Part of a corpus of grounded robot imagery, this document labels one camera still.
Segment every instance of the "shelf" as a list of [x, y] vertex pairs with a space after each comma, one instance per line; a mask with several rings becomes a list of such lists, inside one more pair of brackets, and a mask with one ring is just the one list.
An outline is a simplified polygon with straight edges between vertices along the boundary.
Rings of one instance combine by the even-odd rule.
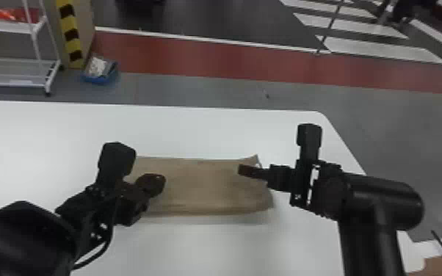
[[43, 72], [35, 59], [0, 59], [0, 86], [45, 87], [53, 81], [59, 61], [43, 60]]
[[[46, 20], [47, 20], [46, 16], [42, 16], [40, 18], [40, 22], [31, 24], [33, 32], [35, 34], [37, 34], [41, 30], [41, 27], [46, 23]], [[0, 21], [0, 32], [11, 32], [15, 34], [27, 34], [27, 35], [31, 34], [28, 23], [10, 22], [10, 21]]]

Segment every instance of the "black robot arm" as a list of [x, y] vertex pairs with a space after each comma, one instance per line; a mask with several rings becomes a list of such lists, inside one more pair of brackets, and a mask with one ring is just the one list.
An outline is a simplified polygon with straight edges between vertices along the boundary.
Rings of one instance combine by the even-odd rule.
[[101, 256], [113, 227], [132, 226], [164, 188], [162, 175], [145, 174], [134, 184], [123, 181], [135, 158], [135, 150], [126, 145], [105, 144], [95, 183], [58, 207], [59, 216], [24, 201], [1, 208], [0, 275], [68, 276]]
[[[322, 129], [298, 126], [300, 158], [295, 168], [239, 166], [239, 174], [264, 179], [267, 186], [290, 193], [290, 205], [337, 221], [346, 276], [404, 276], [398, 230], [410, 230], [423, 218], [417, 192], [404, 183], [343, 172], [319, 160]], [[318, 171], [318, 178], [311, 175]]]

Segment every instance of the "white metal shelf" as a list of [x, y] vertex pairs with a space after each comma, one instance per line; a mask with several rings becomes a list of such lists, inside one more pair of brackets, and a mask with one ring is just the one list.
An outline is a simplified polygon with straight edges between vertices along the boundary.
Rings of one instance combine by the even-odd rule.
[[34, 59], [0, 59], [0, 85], [49, 87], [59, 69], [60, 61], [42, 60], [41, 65]]
[[[46, 23], [47, 17], [44, 15], [40, 18], [38, 23], [32, 23], [32, 31], [37, 34], [41, 27]], [[0, 20], [0, 32], [11, 32], [15, 34], [31, 34], [31, 29], [29, 28], [28, 23], [22, 22], [10, 22], [10, 21], [2, 21]]]
[[[31, 20], [27, 0], [23, 3], [26, 18]], [[57, 44], [53, 37], [43, 0], [39, 0], [43, 15], [37, 23], [0, 21], [0, 32], [26, 34], [31, 37], [36, 59], [0, 58], [0, 86], [5, 87], [42, 87], [46, 95], [50, 95], [50, 87], [60, 67], [60, 57]], [[56, 60], [41, 59], [37, 33], [46, 25], [53, 44]]]

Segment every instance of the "white table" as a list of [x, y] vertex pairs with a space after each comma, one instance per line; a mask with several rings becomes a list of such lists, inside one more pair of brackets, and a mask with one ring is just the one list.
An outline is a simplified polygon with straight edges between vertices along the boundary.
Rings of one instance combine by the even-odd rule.
[[[142, 156], [237, 159], [294, 165], [299, 123], [323, 128], [321, 158], [363, 173], [318, 112], [0, 102], [0, 207], [28, 200], [53, 210], [95, 179], [105, 142]], [[337, 224], [292, 208], [243, 216], [144, 218], [117, 227], [108, 252], [73, 275], [343, 274]], [[399, 233], [408, 272], [424, 259]]]

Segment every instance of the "blue container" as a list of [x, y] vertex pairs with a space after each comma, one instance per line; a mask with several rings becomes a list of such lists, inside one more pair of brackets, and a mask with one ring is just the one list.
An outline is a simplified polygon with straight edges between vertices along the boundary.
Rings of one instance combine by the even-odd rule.
[[117, 75], [118, 75], [118, 69], [117, 69], [117, 63], [115, 62], [114, 65], [112, 66], [112, 69], [110, 70], [110, 72], [106, 76], [93, 77], [93, 76], [86, 75], [85, 72], [82, 72], [81, 79], [85, 82], [90, 82], [90, 83], [99, 84], [99, 85], [105, 85], [105, 84], [108, 84], [108, 83], [112, 82], [113, 80], [115, 80]]

